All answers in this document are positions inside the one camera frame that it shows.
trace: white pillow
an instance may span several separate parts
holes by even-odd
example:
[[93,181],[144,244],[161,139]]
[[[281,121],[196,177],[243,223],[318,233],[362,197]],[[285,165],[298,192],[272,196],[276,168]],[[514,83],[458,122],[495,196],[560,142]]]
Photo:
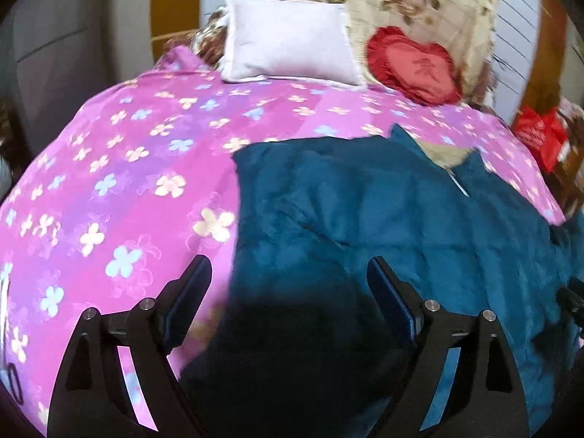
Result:
[[300,0],[227,0],[230,24],[221,77],[334,81],[364,87],[344,5]]

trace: metal screw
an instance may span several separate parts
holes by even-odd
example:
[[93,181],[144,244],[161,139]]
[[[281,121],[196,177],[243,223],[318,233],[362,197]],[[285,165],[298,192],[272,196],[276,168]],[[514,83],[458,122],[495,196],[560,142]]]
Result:
[[140,301],[139,307],[141,310],[148,311],[155,304],[156,304],[156,301],[154,301],[154,298],[144,298],[144,300]]
[[92,317],[94,317],[97,314],[97,309],[95,308],[87,308],[84,312],[83,312],[83,319],[91,319]]
[[491,310],[484,310],[483,318],[485,318],[487,321],[494,321],[497,319],[497,315],[493,313]]
[[426,300],[424,302],[424,308],[430,311],[438,311],[440,309],[440,303],[436,300]]

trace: bed sheet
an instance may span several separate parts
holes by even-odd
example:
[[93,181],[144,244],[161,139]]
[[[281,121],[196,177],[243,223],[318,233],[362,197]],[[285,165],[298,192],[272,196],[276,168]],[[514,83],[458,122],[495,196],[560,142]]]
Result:
[[[550,223],[564,220],[527,149],[496,118],[465,105],[429,108],[392,90],[289,80],[225,84],[184,46],[90,99],[0,208],[7,360],[33,424],[46,433],[54,380],[82,311],[122,311],[156,297],[198,253],[211,258],[212,284],[169,357],[175,373],[205,346],[237,238],[233,152],[287,138],[383,135],[395,123],[416,139],[477,147],[487,169]],[[126,349],[121,360],[137,416],[153,426]]]

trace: bed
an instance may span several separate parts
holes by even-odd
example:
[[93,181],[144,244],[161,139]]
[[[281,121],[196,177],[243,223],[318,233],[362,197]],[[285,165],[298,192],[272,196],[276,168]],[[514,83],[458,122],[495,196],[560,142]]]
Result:
[[[290,138],[387,136],[394,124],[416,140],[478,149],[485,168],[549,223],[564,221],[527,149],[500,119],[466,104],[424,107],[380,86],[228,84],[186,46],[87,101],[0,208],[4,352],[26,416],[46,432],[62,352],[85,309],[122,311],[156,297],[200,253],[212,261],[212,285],[169,357],[175,373],[205,348],[237,240],[234,152]],[[121,358],[139,421],[152,426],[131,357]]]

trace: white slatted headboard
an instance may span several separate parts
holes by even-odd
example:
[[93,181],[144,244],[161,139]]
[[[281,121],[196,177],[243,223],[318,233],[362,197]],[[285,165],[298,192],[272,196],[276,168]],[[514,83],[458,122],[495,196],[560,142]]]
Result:
[[[225,0],[201,0],[201,26]],[[500,0],[493,70],[499,79],[495,110],[513,121],[529,80],[537,47],[539,0]]]

